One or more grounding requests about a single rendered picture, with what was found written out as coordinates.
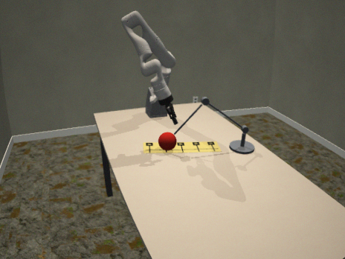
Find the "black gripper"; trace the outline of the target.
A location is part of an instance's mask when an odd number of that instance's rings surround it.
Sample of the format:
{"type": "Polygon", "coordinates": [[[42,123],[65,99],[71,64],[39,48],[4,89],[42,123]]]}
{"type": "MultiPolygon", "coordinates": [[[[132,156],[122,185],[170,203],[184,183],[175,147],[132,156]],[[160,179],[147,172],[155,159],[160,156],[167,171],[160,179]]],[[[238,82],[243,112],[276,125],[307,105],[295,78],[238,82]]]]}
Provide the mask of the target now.
{"type": "Polygon", "coordinates": [[[163,99],[163,100],[158,100],[160,105],[166,105],[165,109],[167,110],[168,115],[170,116],[170,119],[172,119],[172,122],[174,125],[178,124],[177,119],[176,119],[176,114],[172,105],[173,97],[170,95],[169,97],[163,99]]]}

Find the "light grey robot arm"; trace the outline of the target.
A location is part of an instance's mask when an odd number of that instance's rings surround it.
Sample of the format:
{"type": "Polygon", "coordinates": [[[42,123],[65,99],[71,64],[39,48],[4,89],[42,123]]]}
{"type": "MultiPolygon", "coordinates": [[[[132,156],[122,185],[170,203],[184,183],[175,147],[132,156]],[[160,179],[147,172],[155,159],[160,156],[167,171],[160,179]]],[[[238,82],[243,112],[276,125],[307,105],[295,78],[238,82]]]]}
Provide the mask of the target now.
{"type": "Polygon", "coordinates": [[[121,22],[138,53],[142,75],[148,77],[155,72],[157,73],[156,77],[150,81],[153,93],[156,95],[150,97],[150,104],[169,97],[171,92],[168,84],[171,68],[175,66],[175,57],[166,50],[161,40],[148,26],[139,12],[133,11],[129,13],[121,19],[121,22]],[[139,25],[142,27],[142,38],[132,30],[139,25]],[[152,56],[152,53],[158,59],[146,63],[146,60],[152,56]]]}

